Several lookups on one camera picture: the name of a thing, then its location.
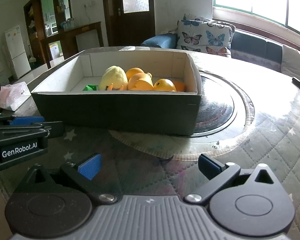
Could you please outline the green plastic packet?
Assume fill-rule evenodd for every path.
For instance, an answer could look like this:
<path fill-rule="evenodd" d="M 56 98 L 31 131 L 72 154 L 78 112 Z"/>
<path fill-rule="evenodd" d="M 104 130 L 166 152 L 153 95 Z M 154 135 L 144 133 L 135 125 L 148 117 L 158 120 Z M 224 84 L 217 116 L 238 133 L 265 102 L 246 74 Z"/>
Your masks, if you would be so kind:
<path fill-rule="evenodd" d="M 86 85 L 83 88 L 83 91 L 97 91 L 98 90 L 98 85 Z"/>

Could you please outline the yellow plush chick toy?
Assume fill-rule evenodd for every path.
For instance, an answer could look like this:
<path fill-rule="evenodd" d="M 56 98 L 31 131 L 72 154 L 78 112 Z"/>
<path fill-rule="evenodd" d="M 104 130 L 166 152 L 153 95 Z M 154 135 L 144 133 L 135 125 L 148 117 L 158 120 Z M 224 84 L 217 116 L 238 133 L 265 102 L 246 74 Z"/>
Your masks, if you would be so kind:
<path fill-rule="evenodd" d="M 106 69 L 98 85 L 99 90 L 127 90 L 128 80 L 125 71 L 119 66 L 111 66 Z"/>

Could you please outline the orange rubber duck toy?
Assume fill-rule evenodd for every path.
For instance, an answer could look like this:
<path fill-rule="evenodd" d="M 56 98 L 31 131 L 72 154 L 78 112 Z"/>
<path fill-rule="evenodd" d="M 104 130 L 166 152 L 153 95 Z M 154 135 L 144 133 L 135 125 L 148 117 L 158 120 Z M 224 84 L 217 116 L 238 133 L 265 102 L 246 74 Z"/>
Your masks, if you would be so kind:
<path fill-rule="evenodd" d="M 128 90 L 149 91 L 153 88 L 151 73 L 134 74 L 128 81 Z"/>

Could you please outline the pink white plastic bag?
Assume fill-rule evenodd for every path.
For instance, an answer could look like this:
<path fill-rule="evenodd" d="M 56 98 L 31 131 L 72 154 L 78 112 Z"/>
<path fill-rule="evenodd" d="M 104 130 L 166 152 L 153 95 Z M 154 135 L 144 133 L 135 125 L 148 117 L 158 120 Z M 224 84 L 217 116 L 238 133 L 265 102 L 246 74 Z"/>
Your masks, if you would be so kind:
<path fill-rule="evenodd" d="M 31 93 L 26 82 L 1 86 L 0 108 L 16 111 L 29 97 Z"/>

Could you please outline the white refrigerator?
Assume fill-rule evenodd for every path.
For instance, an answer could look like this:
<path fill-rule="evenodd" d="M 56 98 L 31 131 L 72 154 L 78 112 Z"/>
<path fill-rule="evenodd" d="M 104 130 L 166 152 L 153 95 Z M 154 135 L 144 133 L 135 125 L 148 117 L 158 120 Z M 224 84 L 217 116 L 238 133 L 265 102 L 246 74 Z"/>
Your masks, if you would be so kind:
<path fill-rule="evenodd" d="M 29 60 L 25 51 L 20 26 L 5 32 L 8 52 L 12 63 L 12 72 L 15 80 L 19 80 L 31 71 Z"/>

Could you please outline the round black induction cooker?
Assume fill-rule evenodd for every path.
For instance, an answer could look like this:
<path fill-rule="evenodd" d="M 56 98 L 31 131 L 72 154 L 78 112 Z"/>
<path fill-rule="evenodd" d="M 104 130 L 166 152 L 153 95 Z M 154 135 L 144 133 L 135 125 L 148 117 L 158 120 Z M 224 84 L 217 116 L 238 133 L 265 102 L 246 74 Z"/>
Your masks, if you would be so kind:
<path fill-rule="evenodd" d="M 213 73 L 200 71 L 202 97 L 193 138 L 205 137 L 228 128 L 244 113 L 244 128 L 255 118 L 255 107 L 249 95 L 235 83 Z"/>

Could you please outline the dark wooden console table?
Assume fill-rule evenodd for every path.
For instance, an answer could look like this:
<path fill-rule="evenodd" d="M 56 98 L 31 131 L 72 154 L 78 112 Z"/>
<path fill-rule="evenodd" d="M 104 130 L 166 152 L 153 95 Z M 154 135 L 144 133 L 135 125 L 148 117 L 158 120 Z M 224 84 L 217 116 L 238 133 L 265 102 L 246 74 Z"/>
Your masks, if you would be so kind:
<path fill-rule="evenodd" d="M 99 45 L 101 47 L 104 46 L 101 22 L 95 22 L 91 24 L 82 25 L 79 27 L 72 28 L 70 30 L 62 31 L 56 35 L 52 35 L 40 40 L 43 57 L 47 64 L 47 68 L 51 68 L 50 61 L 52 59 L 49 44 L 54 43 L 56 41 L 60 41 L 61 43 L 65 43 L 64 57 L 65 59 L 79 53 L 76 36 L 81 35 L 83 33 L 87 33 L 89 31 L 97 31 L 97 37 L 99 41 Z"/>

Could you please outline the black cardboard box white inside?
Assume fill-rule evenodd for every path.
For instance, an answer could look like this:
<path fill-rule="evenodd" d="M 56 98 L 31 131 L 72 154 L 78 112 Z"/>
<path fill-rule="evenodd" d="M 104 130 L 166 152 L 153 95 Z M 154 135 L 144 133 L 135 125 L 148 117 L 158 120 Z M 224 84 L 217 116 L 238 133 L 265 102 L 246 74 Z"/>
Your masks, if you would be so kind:
<path fill-rule="evenodd" d="M 154 80 L 183 82 L 183 92 L 86 91 L 106 69 L 139 67 Z M 202 97 L 192 55 L 182 50 L 106 47 L 84 50 L 45 72 L 31 92 L 47 121 L 116 131 L 191 136 Z"/>

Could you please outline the dark wooden shelf cabinet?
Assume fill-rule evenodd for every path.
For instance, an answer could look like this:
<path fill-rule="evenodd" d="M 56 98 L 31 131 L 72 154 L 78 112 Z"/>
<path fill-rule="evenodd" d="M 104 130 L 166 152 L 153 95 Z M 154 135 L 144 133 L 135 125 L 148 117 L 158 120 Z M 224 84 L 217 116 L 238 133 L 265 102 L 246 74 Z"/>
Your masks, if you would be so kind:
<path fill-rule="evenodd" d="M 42 40 L 63 31 L 62 23 L 72 16 L 70 0 L 30 0 L 24 15 L 32 57 L 44 64 L 52 57 Z"/>

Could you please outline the white beige cushion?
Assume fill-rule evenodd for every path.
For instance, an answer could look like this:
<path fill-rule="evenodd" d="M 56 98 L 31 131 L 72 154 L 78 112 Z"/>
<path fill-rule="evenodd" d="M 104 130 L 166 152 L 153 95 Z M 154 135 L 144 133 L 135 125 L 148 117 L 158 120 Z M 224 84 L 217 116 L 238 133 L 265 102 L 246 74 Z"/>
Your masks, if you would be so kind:
<path fill-rule="evenodd" d="M 285 44 L 282 46 L 281 73 L 300 80 L 300 51 Z"/>

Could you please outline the butterfly print cushion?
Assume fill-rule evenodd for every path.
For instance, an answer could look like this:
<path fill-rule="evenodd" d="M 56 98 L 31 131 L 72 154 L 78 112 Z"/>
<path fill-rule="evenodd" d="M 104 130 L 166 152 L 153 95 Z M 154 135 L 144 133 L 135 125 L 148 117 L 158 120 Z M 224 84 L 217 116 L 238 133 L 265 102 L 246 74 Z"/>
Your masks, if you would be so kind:
<path fill-rule="evenodd" d="M 177 49 L 231 57 L 236 27 L 218 21 L 179 20 Z"/>

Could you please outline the dark wooden door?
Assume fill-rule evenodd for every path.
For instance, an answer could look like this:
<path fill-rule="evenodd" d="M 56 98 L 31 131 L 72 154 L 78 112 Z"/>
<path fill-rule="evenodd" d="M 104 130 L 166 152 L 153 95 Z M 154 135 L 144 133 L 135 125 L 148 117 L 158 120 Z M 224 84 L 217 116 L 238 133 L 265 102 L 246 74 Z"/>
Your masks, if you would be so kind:
<path fill-rule="evenodd" d="M 155 35 L 154 0 L 103 0 L 108 44 L 139 46 Z"/>

